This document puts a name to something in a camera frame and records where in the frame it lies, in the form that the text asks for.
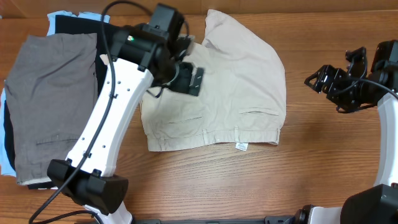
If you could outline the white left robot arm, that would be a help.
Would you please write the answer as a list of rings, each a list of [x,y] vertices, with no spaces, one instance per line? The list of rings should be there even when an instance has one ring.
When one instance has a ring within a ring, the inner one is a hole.
[[[193,39],[180,33],[184,16],[159,4],[150,21],[118,27],[102,40],[109,60],[101,93],[76,144],[47,174],[57,192],[70,197],[96,223],[132,223],[124,197],[128,181],[115,174],[129,122],[151,87],[197,96],[204,71],[185,62]]]

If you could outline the beige shorts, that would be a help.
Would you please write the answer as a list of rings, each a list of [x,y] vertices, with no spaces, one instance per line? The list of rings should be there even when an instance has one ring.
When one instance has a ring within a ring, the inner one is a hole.
[[[276,51],[233,17],[210,9],[203,42],[185,58],[204,70],[198,96],[145,94],[141,120],[152,152],[235,142],[278,144],[285,70]]]

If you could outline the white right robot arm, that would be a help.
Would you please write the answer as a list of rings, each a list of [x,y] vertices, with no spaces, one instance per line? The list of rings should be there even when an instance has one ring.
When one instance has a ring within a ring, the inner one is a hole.
[[[381,147],[375,183],[342,207],[306,205],[286,223],[397,223],[397,41],[379,43],[370,67],[365,47],[347,51],[345,58],[347,70],[324,65],[304,83],[326,94],[338,113],[377,108]]]

